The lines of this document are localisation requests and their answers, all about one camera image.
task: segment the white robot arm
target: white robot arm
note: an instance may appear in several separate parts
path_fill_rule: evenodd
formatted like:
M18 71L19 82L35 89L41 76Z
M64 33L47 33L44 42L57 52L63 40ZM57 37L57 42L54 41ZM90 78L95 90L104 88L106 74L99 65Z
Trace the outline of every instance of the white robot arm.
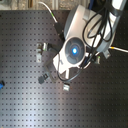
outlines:
M112 0L111 5L108 4L108 1L106 1L106 5L104 6L106 12L109 12L107 13L109 20L106 19L105 27L100 20L104 16L100 15L100 13L97 14L96 12L88 10L81 5L77 6L70 12L64 29L64 45L59 54L57 54L53 59L53 64L59 74L62 74L71 67L84 69L85 66L81 67L81 65L85 63L84 61L87 57L89 58L86 65L89 64L91 55L93 56L97 53L103 52L106 58L110 56L108 49L113 42L115 29L120 19L119 14L124 9L126 0ZM100 33L97 33L101 26L103 26L102 30ZM96 35L95 38L88 38L90 31L91 33L89 36L93 37ZM111 39L106 43L105 40L107 40L110 36L112 36ZM95 52L93 53L91 51L91 53L88 53L88 47L91 50L94 48Z

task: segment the cable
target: cable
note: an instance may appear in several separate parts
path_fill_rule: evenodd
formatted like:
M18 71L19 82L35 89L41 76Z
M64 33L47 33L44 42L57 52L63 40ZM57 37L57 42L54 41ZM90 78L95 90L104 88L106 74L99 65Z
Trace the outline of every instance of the cable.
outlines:
M60 76L60 74L59 74L59 65L60 65L59 62L60 62L60 54L58 53L58 68L57 68L57 75L58 75L58 78L59 78L62 82L70 82L70 81L72 81L73 79L75 79L77 76L79 76L79 75L81 74L81 72L82 72L82 69L79 68L79 69L78 69L78 72L76 73L75 76L73 76L73 77L70 78L70 79L63 79L63 78ZM89 62L89 63L84 67L84 69L87 68L90 64L91 64L91 62Z
M53 17L55 23L57 23L57 20L56 20L55 16L53 15L51 9L50 9L44 2L38 2L38 3L39 3L39 4L43 4L43 5L48 9L48 11L49 11L50 14L52 15L52 17Z
M112 1L111 1L111 0L106 0L106 3L105 3L105 4L107 4L107 3L112 3ZM86 40L85 40L84 33L85 33L85 30L86 30L88 24L92 21L92 19L95 18L95 17L96 17L98 14L100 14L101 12L104 12L104 14L103 14L102 17L99 18L99 20L92 26L92 28L90 29L90 31L89 31L88 34L87 34L87 38L89 38L89 39L94 38L93 43L92 43L92 45L90 46L89 44L87 44L87 42L86 42ZM100 26L99 26L99 28L98 28L96 34L93 35L93 36L90 36L90 34L92 33L93 29L94 29L94 28L97 26L97 24L100 23L100 22L101 22L101 24L100 24ZM109 39L104 39L104 35L105 35L105 30L106 30L107 22L109 23L109 27L110 27L110 37L109 37ZM96 38L97 38L98 35L100 35L101 38L100 38L100 40L99 40L99 42L98 42L96 48L93 49L94 44L95 44L95 40L96 40ZM82 68L84 68L84 66L86 66L86 65L89 63L89 61L92 59L92 57L96 54L96 50L97 50L98 46L102 43L102 40L104 40L105 42L109 42L109 41L112 39L112 35L113 35L113 34L112 34L112 26L111 26L111 22L110 22L110 18L109 18L109 11L107 10L107 8L106 8L105 5L104 5L104 7L103 7L101 10L99 10L95 15L93 15L93 16L87 21L87 23L86 23L86 25L85 25L85 27L84 27L84 29L83 29L83 33L82 33L83 40L84 40L85 44L86 44L91 50L90 50L90 52L89 52L88 57L87 57L87 58L84 58L84 61L83 61L82 64L80 65Z
M114 49L114 50L117 50L117 51L121 51L121 52L126 52L128 53L128 50L124 50L124 49L121 49L121 48L116 48L116 47L109 47L110 49Z

